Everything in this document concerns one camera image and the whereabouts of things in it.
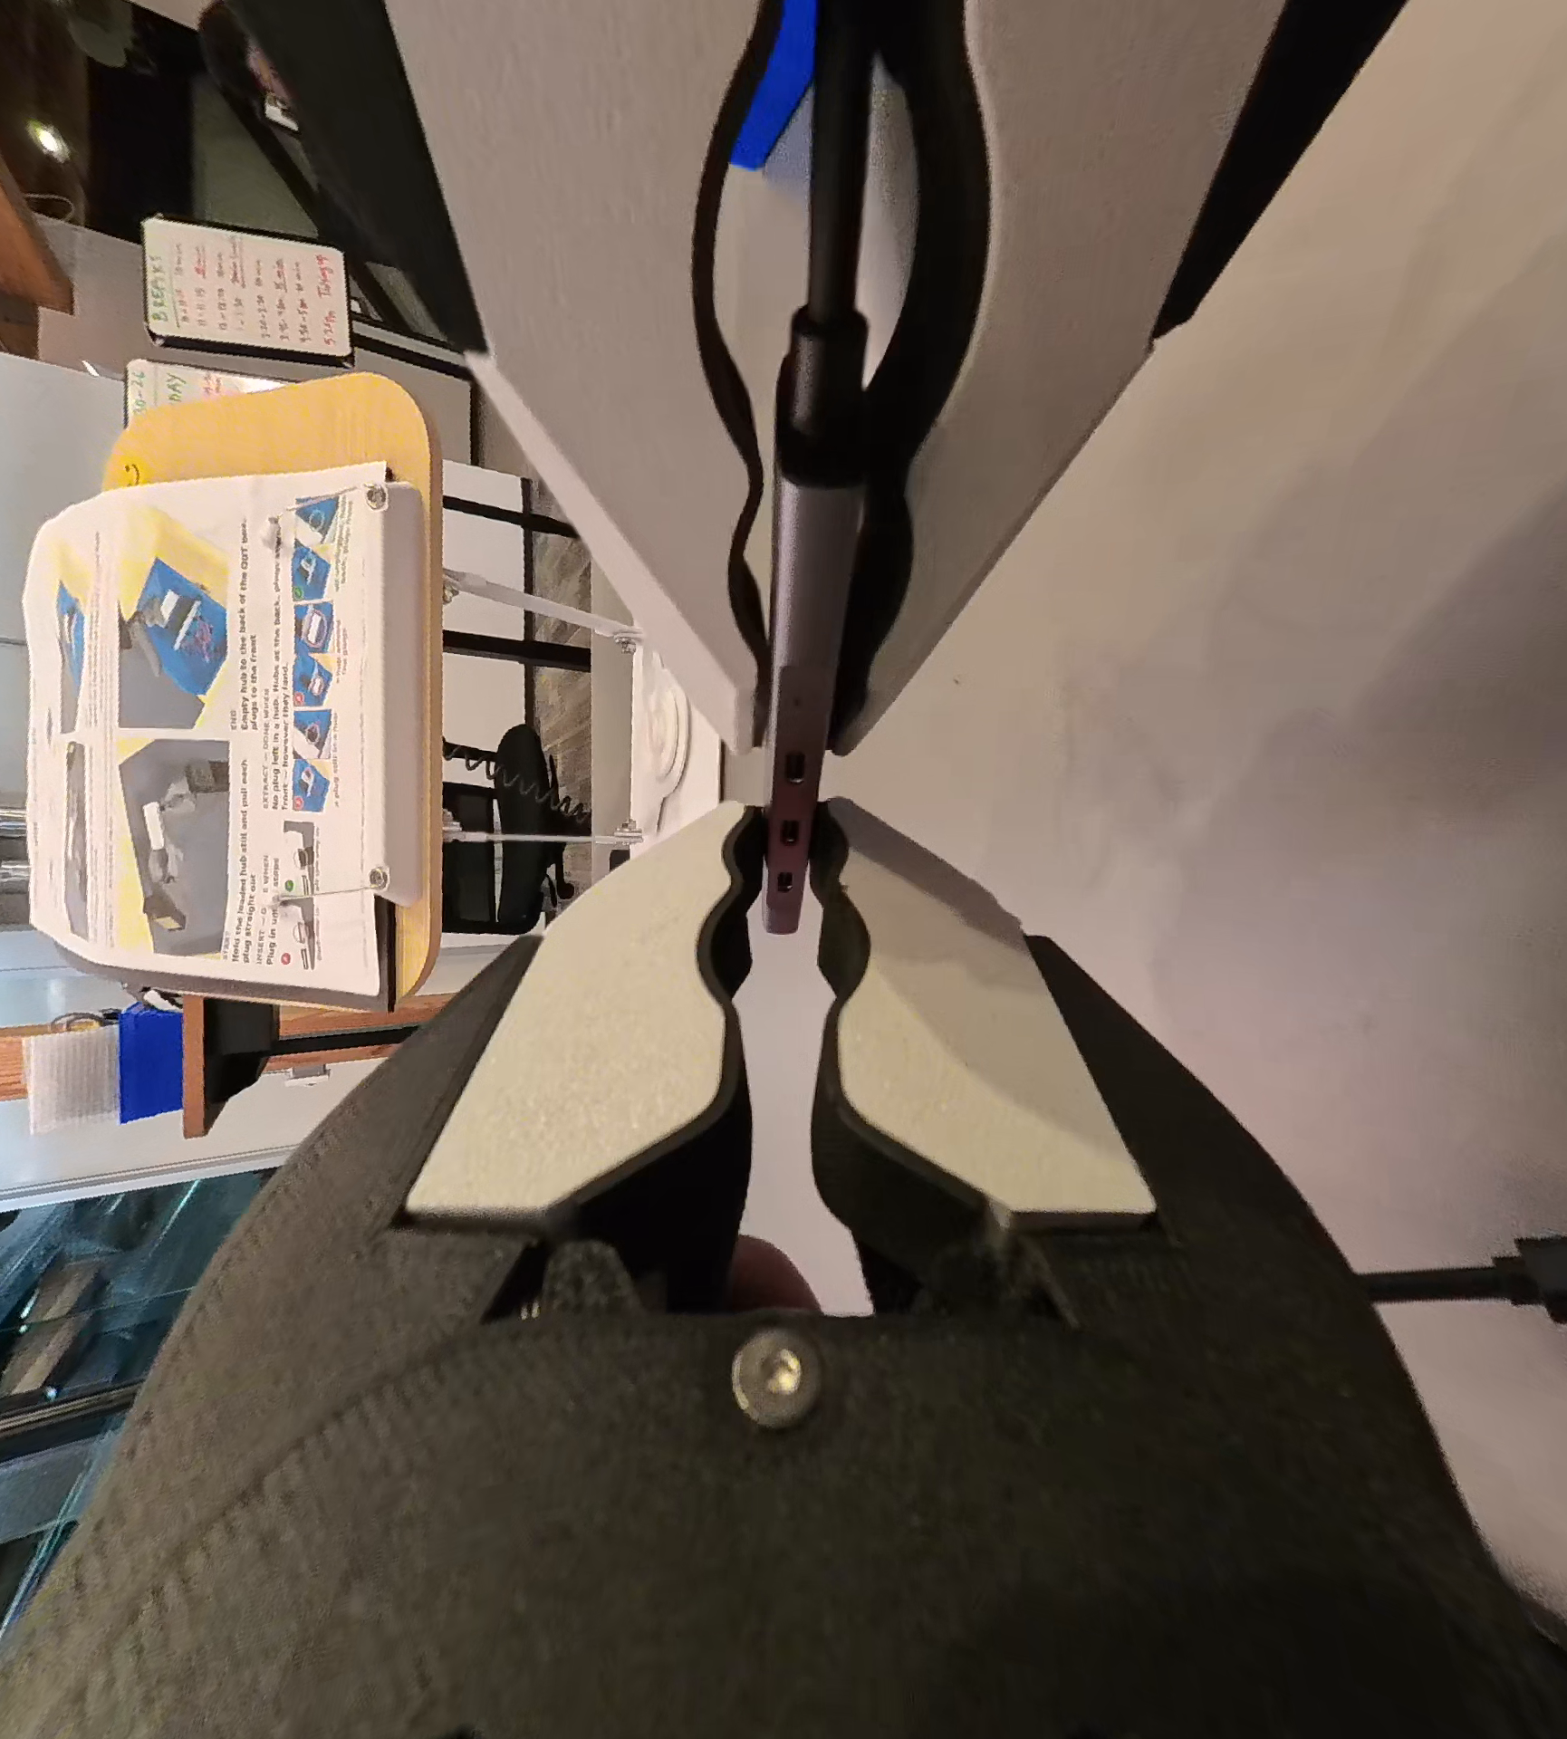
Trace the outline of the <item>large blue plastic bin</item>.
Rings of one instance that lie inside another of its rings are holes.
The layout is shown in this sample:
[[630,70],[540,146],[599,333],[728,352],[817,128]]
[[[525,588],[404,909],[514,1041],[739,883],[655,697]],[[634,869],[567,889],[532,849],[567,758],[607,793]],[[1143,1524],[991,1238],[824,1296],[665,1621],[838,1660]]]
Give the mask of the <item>large blue plastic bin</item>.
[[817,19],[817,1],[780,3],[771,50],[730,146],[730,166],[761,170],[771,159],[813,84]]

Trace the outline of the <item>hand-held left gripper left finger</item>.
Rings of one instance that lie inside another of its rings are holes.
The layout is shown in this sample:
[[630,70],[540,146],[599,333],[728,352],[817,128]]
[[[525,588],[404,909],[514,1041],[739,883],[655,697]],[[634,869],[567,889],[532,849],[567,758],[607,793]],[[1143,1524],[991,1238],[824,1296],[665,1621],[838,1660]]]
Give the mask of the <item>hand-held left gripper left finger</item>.
[[726,800],[547,929],[404,1198],[427,1227],[597,1242],[672,1311],[724,1300],[751,1182],[735,992],[759,811]]

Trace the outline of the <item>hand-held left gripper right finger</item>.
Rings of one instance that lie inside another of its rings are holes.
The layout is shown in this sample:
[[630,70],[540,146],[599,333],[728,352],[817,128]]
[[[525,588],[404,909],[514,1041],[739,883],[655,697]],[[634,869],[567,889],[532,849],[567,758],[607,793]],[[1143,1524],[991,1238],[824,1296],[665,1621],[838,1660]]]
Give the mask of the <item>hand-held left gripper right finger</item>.
[[873,1314],[1007,1294],[1036,1240],[1152,1231],[1157,1200],[1020,919],[847,796],[815,816],[817,1193]]

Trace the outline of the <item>black office chair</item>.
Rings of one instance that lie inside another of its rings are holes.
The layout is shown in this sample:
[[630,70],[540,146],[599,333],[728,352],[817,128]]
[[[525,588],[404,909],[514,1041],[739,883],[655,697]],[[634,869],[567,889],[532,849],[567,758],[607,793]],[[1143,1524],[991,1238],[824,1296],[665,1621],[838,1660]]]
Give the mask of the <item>black office chair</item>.
[[445,742],[444,758],[482,775],[444,780],[453,829],[442,843],[442,930],[520,938],[578,894],[567,851],[588,840],[590,809],[559,782],[536,729],[511,726],[492,749]]

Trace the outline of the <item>white document stand with instructions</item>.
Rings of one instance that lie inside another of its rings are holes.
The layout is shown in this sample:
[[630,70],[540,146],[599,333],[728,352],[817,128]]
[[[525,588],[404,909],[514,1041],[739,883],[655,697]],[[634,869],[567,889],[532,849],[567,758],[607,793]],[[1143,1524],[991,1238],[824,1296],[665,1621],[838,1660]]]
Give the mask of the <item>white document stand with instructions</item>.
[[444,461],[349,371],[134,416],[32,539],[32,927],[125,988],[391,1010],[444,918]]

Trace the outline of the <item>whiteboard with green heading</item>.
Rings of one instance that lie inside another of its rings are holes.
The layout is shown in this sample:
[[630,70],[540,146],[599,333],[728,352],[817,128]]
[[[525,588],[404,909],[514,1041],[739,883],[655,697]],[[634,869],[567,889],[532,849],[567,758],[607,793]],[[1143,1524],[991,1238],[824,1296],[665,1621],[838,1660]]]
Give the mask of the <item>whiteboard with green heading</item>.
[[130,358],[123,367],[121,381],[126,421],[165,405],[250,396],[288,385],[288,380],[280,378],[168,358]]

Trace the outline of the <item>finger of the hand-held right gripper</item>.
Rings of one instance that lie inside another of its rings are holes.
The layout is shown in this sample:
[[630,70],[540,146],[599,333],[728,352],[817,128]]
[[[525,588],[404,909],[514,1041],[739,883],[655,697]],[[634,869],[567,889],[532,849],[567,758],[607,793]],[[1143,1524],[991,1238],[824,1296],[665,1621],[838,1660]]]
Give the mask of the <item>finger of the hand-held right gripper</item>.
[[471,369],[643,639],[757,738],[764,461],[713,300],[732,142],[780,3],[386,6],[480,316]]
[[1141,367],[1282,3],[886,3],[916,224],[866,391],[851,753]]

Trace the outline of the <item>grey usb hub with cable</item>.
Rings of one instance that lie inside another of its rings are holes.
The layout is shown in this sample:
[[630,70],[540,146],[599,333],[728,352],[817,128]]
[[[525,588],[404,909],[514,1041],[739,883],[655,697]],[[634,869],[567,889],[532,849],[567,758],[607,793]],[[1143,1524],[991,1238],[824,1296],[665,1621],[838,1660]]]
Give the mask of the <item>grey usb hub with cable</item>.
[[873,90],[867,5],[819,3],[808,280],[775,387],[766,715],[768,934],[797,930],[867,490],[857,302]]

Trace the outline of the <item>small whiteboard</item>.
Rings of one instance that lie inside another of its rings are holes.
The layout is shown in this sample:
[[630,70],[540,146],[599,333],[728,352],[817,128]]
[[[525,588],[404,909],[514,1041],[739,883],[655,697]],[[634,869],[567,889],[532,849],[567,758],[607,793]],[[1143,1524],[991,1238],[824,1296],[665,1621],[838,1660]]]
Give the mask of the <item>small whiteboard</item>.
[[141,224],[143,327],[157,343],[346,367],[347,260],[313,237],[163,215]]

